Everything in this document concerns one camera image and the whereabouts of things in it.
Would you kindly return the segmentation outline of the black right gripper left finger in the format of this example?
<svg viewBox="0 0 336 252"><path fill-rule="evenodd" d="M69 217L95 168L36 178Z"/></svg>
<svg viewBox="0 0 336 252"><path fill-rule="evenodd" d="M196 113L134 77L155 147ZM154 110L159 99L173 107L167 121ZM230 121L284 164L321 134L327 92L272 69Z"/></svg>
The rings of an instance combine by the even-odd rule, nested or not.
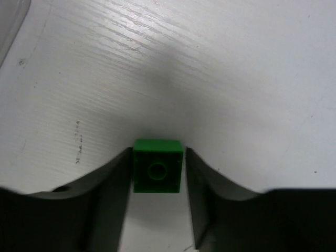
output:
<svg viewBox="0 0 336 252"><path fill-rule="evenodd" d="M132 150L52 191L1 188L1 251L117 251Z"/></svg>

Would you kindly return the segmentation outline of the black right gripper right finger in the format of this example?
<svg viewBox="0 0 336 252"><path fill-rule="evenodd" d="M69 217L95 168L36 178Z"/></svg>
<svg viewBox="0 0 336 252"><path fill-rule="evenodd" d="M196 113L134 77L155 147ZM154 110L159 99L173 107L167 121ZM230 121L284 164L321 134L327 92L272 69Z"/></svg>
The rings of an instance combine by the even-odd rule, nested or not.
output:
<svg viewBox="0 0 336 252"><path fill-rule="evenodd" d="M335 251L335 189L257 193L185 156L195 248L199 251Z"/></svg>

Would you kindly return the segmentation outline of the small green lego cube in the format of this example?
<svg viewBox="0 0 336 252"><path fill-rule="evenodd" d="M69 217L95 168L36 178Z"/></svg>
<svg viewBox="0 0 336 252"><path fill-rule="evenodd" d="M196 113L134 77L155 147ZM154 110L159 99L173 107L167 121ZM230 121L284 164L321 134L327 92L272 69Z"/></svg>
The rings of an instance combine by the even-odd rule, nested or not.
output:
<svg viewBox="0 0 336 252"><path fill-rule="evenodd" d="M137 139L133 147L135 193L179 193L184 148L178 140Z"/></svg>

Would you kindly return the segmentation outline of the clear drawer container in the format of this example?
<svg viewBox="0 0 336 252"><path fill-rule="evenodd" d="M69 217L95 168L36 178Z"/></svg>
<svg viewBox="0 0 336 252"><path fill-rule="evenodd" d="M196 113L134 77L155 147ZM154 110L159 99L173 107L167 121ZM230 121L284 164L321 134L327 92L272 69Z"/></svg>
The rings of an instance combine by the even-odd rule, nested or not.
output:
<svg viewBox="0 0 336 252"><path fill-rule="evenodd" d="M31 0L1 0L0 5L0 65L28 13Z"/></svg>

